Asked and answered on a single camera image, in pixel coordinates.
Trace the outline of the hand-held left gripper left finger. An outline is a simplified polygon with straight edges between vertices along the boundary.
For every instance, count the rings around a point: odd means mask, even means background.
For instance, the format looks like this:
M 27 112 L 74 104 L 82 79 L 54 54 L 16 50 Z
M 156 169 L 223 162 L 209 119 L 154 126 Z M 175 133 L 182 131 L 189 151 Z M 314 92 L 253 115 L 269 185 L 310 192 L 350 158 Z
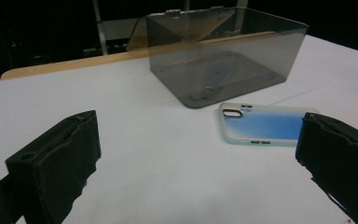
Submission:
M 102 156 L 95 111 L 63 119 L 6 159 L 27 224 L 61 224 Z

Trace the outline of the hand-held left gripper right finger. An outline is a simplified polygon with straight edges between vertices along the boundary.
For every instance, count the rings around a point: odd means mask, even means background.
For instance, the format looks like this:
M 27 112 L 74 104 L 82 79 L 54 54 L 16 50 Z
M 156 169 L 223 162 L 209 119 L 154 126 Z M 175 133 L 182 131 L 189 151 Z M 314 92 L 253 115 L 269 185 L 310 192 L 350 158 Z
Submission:
M 316 113 L 302 119 L 296 160 L 311 179 L 358 224 L 358 130 Z

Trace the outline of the blue gradient phone case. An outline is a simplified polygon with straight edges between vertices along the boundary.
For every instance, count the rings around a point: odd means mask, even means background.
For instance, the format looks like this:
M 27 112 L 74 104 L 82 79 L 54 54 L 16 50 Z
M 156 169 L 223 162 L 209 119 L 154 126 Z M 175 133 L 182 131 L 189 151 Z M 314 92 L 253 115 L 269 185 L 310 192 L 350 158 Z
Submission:
M 222 103 L 218 118 L 223 138 L 234 145 L 295 147 L 309 107 Z

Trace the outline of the smoky transparent plastic box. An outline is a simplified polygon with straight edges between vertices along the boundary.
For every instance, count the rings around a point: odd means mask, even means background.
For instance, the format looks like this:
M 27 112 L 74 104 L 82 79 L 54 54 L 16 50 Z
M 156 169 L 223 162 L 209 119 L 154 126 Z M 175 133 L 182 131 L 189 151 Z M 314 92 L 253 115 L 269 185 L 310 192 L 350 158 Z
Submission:
M 146 17 L 151 72 L 201 108 L 287 80 L 309 26 L 247 7 Z

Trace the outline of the white table cover sheet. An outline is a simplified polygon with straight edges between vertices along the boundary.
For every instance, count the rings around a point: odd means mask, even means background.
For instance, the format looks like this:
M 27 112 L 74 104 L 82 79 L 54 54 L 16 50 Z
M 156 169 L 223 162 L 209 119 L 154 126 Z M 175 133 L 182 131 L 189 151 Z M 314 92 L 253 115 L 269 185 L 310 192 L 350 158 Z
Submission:
M 215 106 L 183 106 L 147 59 L 0 80 L 6 159 L 95 110 L 102 156 L 66 224 L 350 224 L 290 147 L 231 145 Z

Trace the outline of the wooden table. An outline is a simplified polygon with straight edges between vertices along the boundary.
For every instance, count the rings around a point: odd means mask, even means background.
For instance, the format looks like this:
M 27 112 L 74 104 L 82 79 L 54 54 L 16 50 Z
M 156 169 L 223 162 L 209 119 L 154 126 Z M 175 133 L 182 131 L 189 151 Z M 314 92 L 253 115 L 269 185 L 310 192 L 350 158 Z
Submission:
M 237 36 L 203 40 L 198 42 L 196 46 L 207 47 L 210 44 L 226 44 L 228 42 L 237 42 L 239 40 L 244 40 L 245 42 L 249 42 L 260 38 L 276 37 L 276 36 L 278 36 L 276 32 L 268 31 L 268 32 L 253 33 L 248 35 L 237 35 Z M 155 56 L 158 53 L 175 51 L 183 46 L 184 44 L 179 44 L 179 45 L 174 44 L 170 46 L 153 47 L 152 49 L 137 49 L 134 51 L 90 57 L 90 58 L 79 59 L 79 60 L 15 68 L 6 71 L 0 77 L 0 79 L 8 80 L 8 79 L 20 78 L 20 77 L 30 77 L 30 76 L 47 74 L 47 73 L 54 73 L 54 72 L 61 72 L 66 70 L 97 66 L 97 65 L 108 64 L 108 63 L 124 62 L 124 61 L 148 57 L 150 55 Z

